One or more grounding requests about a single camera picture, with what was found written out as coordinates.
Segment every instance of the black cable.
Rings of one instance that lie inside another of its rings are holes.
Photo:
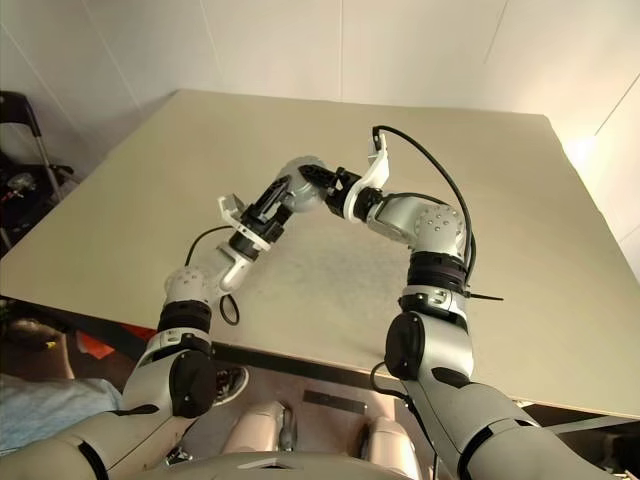
[[[406,133],[396,128],[389,127],[387,125],[377,125],[373,127],[372,134],[373,134],[373,141],[375,143],[376,149],[378,150],[380,149],[380,130],[393,133],[394,135],[399,136],[400,138],[406,140],[411,145],[413,145],[420,153],[422,153],[431,162],[431,164],[436,168],[436,170],[440,172],[440,175],[444,177],[444,179],[449,184],[449,187],[451,187],[451,190],[453,190],[453,193],[455,194],[456,199],[460,204],[460,208],[462,209],[462,214],[464,215],[464,224],[465,224],[465,229],[467,230],[467,235],[465,238],[464,259],[465,259],[465,265],[467,266],[467,270],[469,270],[469,265],[471,260],[471,238],[473,237],[473,230],[471,229],[471,214],[469,213],[469,209],[467,208],[467,203],[464,201],[464,197],[462,196],[460,189],[456,185],[456,182],[453,181],[453,178],[451,178],[451,176],[445,170],[445,168],[442,165],[440,165],[440,162],[438,162],[436,158],[427,151],[426,148],[420,145],[416,140],[411,138],[409,135],[407,135]],[[470,277],[469,272],[467,272],[467,281],[469,281],[469,277]]]
[[[497,300],[499,302],[504,301],[504,298],[502,297],[494,297],[493,295],[480,295],[479,293],[465,292],[464,296],[467,298],[479,298],[481,300]]]
[[[408,403],[411,401],[411,397],[409,395],[399,392],[397,390],[391,390],[389,388],[380,388],[376,383],[376,373],[384,365],[384,362],[378,363],[375,367],[371,369],[371,373],[369,374],[369,383],[371,383],[371,388],[374,392],[381,393],[382,395],[391,395],[393,397],[399,398],[404,403]]]
[[[471,254],[469,255],[469,264],[467,265],[467,285],[469,284],[469,277],[473,272],[473,268],[476,266],[476,236],[471,234]]]
[[[422,430],[424,437],[427,439],[427,443],[429,444],[431,449],[435,452],[435,449],[433,448],[433,443],[431,443],[431,439],[429,438],[429,434],[427,433],[427,429],[424,426],[424,423],[422,423],[422,418],[420,417],[420,414],[418,413],[418,409],[413,403],[413,400],[411,399],[411,397],[406,393],[402,393],[397,390],[391,390],[389,388],[381,388],[376,383],[376,373],[378,372],[380,367],[382,367],[383,365],[384,365],[384,362],[380,362],[371,369],[371,373],[369,374],[369,383],[371,384],[371,389],[374,392],[380,393],[382,395],[391,395],[392,397],[396,397],[402,400],[406,405],[407,409],[416,418],[416,421],[418,422],[418,426],[420,427],[420,430]]]
[[[429,200],[430,202],[437,203],[438,205],[447,204],[447,202],[440,200],[439,198],[432,197],[431,195],[425,195],[424,193],[416,193],[416,192],[390,193],[385,198],[405,198],[405,197],[422,198],[423,200]]]
[[[233,310],[235,312],[235,320],[231,320],[231,318],[229,318],[227,316],[227,312],[225,312],[224,310],[224,301],[225,300],[229,300],[229,302],[231,302],[231,306],[233,307]],[[218,308],[220,309],[220,315],[222,315],[222,318],[224,319],[225,322],[227,322],[229,325],[232,326],[236,326],[237,324],[240,323],[240,309],[238,308],[238,304],[236,303],[236,299],[233,298],[233,296],[229,295],[225,295],[224,297],[220,298],[220,303],[218,304]]]
[[[196,237],[196,239],[193,241],[193,243],[191,244],[191,247],[189,248],[189,252],[187,253],[187,259],[184,262],[184,266],[188,267],[189,263],[191,262],[191,257],[193,256],[193,252],[196,249],[196,245],[198,245],[198,242],[200,240],[202,240],[204,237],[206,237],[207,235],[209,235],[210,233],[213,232],[217,232],[219,230],[225,230],[225,229],[233,229],[233,227],[231,225],[222,225],[220,227],[215,227],[215,228],[211,228],[209,230],[205,230],[204,232],[202,232],[200,235],[198,235]],[[229,316],[227,315],[227,312],[224,309],[224,301],[225,299],[228,299],[231,302],[231,306],[233,307],[233,310],[235,312],[235,321],[231,320],[231,318],[229,318]],[[229,325],[235,326],[238,323],[240,323],[240,309],[238,308],[238,303],[236,302],[236,299],[233,298],[233,296],[229,295],[225,295],[223,297],[220,298],[220,303],[218,304],[218,309],[220,310],[220,315],[222,316],[223,320],[225,322],[227,322]]]
[[[233,228],[233,227],[231,225],[222,225],[221,227],[216,227],[216,228],[211,228],[209,230],[205,230],[200,235],[198,235],[196,237],[196,239],[193,241],[193,243],[191,244],[191,248],[189,248],[189,253],[187,253],[187,259],[184,261],[184,266],[185,267],[189,266],[189,262],[191,262],[191,256],[193,255],[193,251],[196,249],[196,245],[198,245],[198,242],[200,240],[202,240],[204,237],[206,237],[210,233],[217,232],[218,230],[225,230],[225,229],[228,229],[228,228]]]

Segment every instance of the beige table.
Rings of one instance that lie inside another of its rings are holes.
[[[289,159],[367,168],[370,127],[413,135],[463,190],[478,239],[474,379],[517,399],[640,418],[640,288],[546,118],[182,91],[2,261],[4,295],[154,327],[164,280],[216,199],[257,199]],[[389,136],[386,188],[454,201]],[[226,233],[210,236],[199,251]],[[322,208],[300,215],[237,293],[218,341],[368,371],[398,313],[408,252]]]

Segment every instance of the black strip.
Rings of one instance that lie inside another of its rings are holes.
[[[211,308],[199,300],[169,302],[162,307],[158,332],[172,328],[197,328],[209,333],[211,327]]]
[[[598,413],[579,412],[565,408],[547,407],[545,405],[528,405],[523,408],[541,427],[550,427],[562,423],[578,422],[590,418],[598,418],[603,415]]]
[[[257,250],[253,240],[249,240],[240,232],[234,233],[229,239],[229,246],[251,260],[257,260],[260,250]]]
[[[416,408],[416,404],[413,403],[413,400],[411,400],[411,398],[409,398],[409,401],[407,402],[407,409],[414,416],[414,418],[416,419],[416,422],[418,422],[418,426],[420,427],[420,430],[422,430],[424,438],[427,439],[427,443],[431,447],[431,450],[433,450],[435,452],[436,449],[433,447],[433,443],[431,442],[431,438],[429,438],[429,434],[427,433],[427,429],[424,426],[424,422],[422,421],[422,417],[420,416],[420,412],[418,412],[418,409]]]
[[[356,197],[356,203],[353,206],[353,216],[359,218],[363,222],[367,222],[367,215],[371,207],[382,201],[382,192],[377,188],[365,187]]]
[[[463,293],[466,278],[467,269],[457,257],[433,252],[411,254],[407,285],[430,285]]]
[[[78,450],[80,450],[80,453],[82,453],[84,458],[87,459],[87,462],[89,462],[91,470],[93,470],[97,480],[109,480],[107,469],[105,468],[104,463],[102,463],[100,455],[98,455],[98,452],[96,452],[91,445],[87,442],[82,442],[78,445]]]
[[[305,390],[302,397],[303,402],[315,403],[316,405],[324,405],[325,407],[336,408],[346,412],[364,415],[367,411],[367,404],[350,398],[337,397],[328,393],[314,392],[313,390]]]
[[[452,387],[462,388],[471,383],[471,380],[464,374],[445,367],[431,369],[433,377],[439,382],[446,383]]]
[[[476,450],[480,448],[484,442],[486,442],[491,436],[493,432],[489,427],[484,427],[478,433],[476,433],[471,441],[467,444],[467,447],[460,455],[460,460],[458,461],[458,476],[460,480],[472,480],[471,475],[467,468],[469,467],[469,462],[471,461],[471,457],[476,453]]]
[[[35,303],[25,302],[44,315],[50,315],[64,325],[80,330],[96,340],[124,353],[133,360],[138,360],[144,353],[147,342],[134,335],[116,322],[98,317],[68,312],[57,308],[46,307]]]
[[[160,410],[158,407],[149,403],[132,408],[131,410],[111,410],[109,413],[113,413],[119,417],[128,417],[129,415],[150,415],[156,413],[158,410]]]
[[[265,353],[258,350],[235,347],[213,342],[214,358],[237,365],[251,365],[276,372],[290,373],[301,377],[348,385],[371,390],[369,372],[356,372],[346,368],[314,363],[308,360]]]
[[[162,358],[166,358],[169,355],[173,355],[181,350],[190,350],[202,352],[205,355],[209,355],[211,345],[205,339],[196,337],[192,333],[183,333],[180,337],[180,343],[169,345],[168,347],[161,348],[153,352],[152,358],[156,362]]]
[[[116,322],[103,320],[98,317],[67,312],[57,308],[23,302],[39,312],[54,318],[63,325],[91,335],[96,340],[115,348],[133,360],[138,360],[146,349],[146,341],[134,335]],[[333,382],[350,387],[371,390],[369,372],[353,371],[346,368],[334,367],[301,360],[284,355],[261,352],[243,347],[236,347],[224,343],[213,342],[215,359],[236,365],[251,365],[258,368],[289,373],[302,377]]]

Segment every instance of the gray tile floor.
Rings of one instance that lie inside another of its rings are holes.
[[[290,406],[298,422],[296,450],[354,455],[358,434],[370,420],[384,415],[395,419],[413,440],[424,477],[431,465],[431,449],[410,412],[392,397],[369,390],[337,385],[295,375],[249,368],[249,385],[232,402],[212,408],[187,432],[183,446],[195,458],[217,455],[236,420],[251,405],[278,400]],[[363,402],[365,415],[303,401],[305,390]]]

